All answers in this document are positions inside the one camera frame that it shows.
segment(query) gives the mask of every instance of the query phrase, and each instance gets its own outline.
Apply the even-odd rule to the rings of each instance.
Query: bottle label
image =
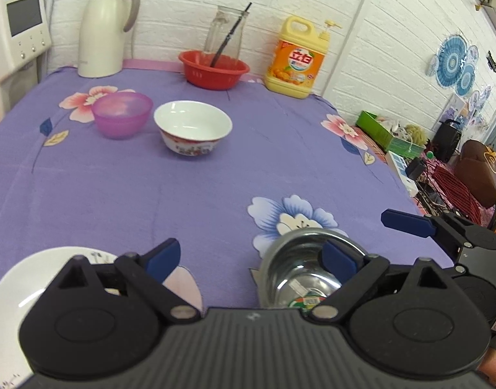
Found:
[[[324,55],[298,45],[279,41],[268,75],[302,88],[312,88]]]

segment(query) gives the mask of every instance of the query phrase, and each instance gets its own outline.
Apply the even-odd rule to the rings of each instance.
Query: green box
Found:
[[[378,121],[377,115],[362,111],[356,125],[368,134],[385,152],[394,152],[405,158],[415,158],[424,151],[424,146],[411,144],[399,139],[384,128]]]

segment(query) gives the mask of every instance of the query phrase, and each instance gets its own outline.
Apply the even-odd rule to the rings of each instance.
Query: metal bowl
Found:
[[[340,288],[340,281],[325,271],[318,261],[327,240],[334,240],[337,246],[343,245],[355,256],[367,254],[354,241],[335,231],[303,228],[288,232],[272,244],[261,263],[258,274],[260,306],[299,306],[297,300],[304,301],[304,297],[317,303]]]

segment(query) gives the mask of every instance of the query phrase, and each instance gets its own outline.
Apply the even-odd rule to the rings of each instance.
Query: display screen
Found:
[[[7,14],[12,36],[42,23],[39,0],[18,0],[8,3]]]

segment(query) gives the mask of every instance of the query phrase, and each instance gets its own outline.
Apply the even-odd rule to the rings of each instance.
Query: red bowl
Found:
[[[226,55],[219,56],[216,67],[209,67],[214,54],[203,54],[202,51],[184,51],[178,58],[183,63],[187,80],[204,89],[233,88],[241,76],[250,71],[248,64]]]

